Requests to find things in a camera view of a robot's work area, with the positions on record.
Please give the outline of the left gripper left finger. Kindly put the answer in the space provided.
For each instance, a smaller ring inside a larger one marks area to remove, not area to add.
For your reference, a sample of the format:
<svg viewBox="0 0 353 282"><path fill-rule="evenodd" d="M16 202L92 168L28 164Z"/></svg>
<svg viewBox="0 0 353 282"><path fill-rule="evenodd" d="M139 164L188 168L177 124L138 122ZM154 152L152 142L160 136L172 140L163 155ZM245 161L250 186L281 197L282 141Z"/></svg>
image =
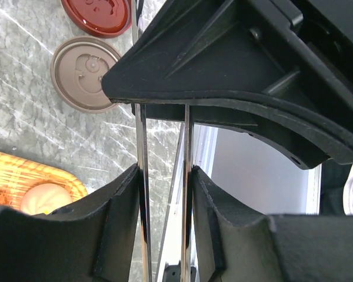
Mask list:
<svg viewBox="0 0 353 282"><path fill-rule="evenodd" d="M0 281L128 281L139 169L49 215L0 206Z"/></svg>

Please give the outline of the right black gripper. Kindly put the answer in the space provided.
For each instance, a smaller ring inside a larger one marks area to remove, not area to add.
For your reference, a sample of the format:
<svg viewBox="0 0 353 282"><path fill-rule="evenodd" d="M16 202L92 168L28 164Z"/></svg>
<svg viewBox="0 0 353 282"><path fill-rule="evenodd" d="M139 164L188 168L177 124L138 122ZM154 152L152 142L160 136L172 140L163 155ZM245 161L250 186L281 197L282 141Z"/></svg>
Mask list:
<svg viewBox="0 0 353 282"><path fill-rule="evenodd" d="M189 105L195 122L248 133L300 168L353 163L353 47L326 3L296 2L300 27L285 39L299 63L299 103L193 99L154 103L150 115L180 120Z"/></svg>

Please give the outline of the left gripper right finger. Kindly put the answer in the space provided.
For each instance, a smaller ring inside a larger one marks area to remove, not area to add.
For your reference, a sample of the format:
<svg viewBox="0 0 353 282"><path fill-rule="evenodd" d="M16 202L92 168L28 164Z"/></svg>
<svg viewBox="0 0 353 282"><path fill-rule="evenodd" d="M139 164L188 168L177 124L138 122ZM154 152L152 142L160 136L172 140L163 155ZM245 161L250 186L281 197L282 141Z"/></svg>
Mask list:
<svg viewBox="0 0 353 282"><path fill-rule="evenodd" d="M353 281L353 216L264 215L191 173L201 281Z"/></svg>

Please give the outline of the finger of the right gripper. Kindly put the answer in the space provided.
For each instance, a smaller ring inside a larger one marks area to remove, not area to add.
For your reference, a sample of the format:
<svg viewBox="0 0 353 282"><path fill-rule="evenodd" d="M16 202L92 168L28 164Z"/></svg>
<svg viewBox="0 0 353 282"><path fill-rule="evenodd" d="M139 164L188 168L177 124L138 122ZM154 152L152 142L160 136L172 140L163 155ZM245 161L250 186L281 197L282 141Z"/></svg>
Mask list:
<svg viewBox="0 0 353 282"><path fill-rule="evenodd" d="M236 99L299 103L296 1L166 1L102 80L125 103Z"/></svg>

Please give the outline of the metal tongs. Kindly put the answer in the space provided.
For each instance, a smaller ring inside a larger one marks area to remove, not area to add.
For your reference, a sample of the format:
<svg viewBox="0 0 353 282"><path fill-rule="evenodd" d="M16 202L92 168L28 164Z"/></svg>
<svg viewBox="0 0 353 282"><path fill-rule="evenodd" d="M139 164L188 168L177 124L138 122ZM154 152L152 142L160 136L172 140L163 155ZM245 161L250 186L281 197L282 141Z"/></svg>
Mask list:
<svg viewBox="0 0 353 282"><path fill-rule="evenodd" d="M139 187L139 206L142 231L142 268L143 280L152 280L151 266L151 226L149 211L148 146L146 136L146 106L135 105L136 147L138 166L141 171ZM182 186L182 241L181 241L181 281L191 281L191 230L193 192L189 187L189 175L193 163L194 124L190 106L185 106L184 160Z"/></svg>

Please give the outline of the white steamed bun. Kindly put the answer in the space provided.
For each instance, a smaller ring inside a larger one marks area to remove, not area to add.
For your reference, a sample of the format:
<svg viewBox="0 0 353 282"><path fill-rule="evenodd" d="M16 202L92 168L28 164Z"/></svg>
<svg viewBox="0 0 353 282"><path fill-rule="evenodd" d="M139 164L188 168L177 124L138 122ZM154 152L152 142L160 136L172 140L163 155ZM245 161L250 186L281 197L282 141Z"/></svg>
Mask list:
<svg viewBox="0 0 353 282"><path fill-rule="evenodd" d="M72 203L72 197L62 186L52 183L40 184L27 191L20 204L20 211L29 214L50 214Z"/></svg>

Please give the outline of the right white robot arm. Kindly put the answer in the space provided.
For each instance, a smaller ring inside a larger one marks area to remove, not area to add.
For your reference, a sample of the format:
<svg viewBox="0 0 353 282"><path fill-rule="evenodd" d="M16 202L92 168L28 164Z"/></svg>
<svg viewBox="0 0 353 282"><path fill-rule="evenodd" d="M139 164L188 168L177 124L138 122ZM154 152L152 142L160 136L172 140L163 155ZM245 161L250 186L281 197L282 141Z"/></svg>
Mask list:
<svg viewBox="0 0 353 282"><path fill-rule="evenodd" d="M321 208L353 215L353 1L166 1L102 88L324 165Z"/></svg>

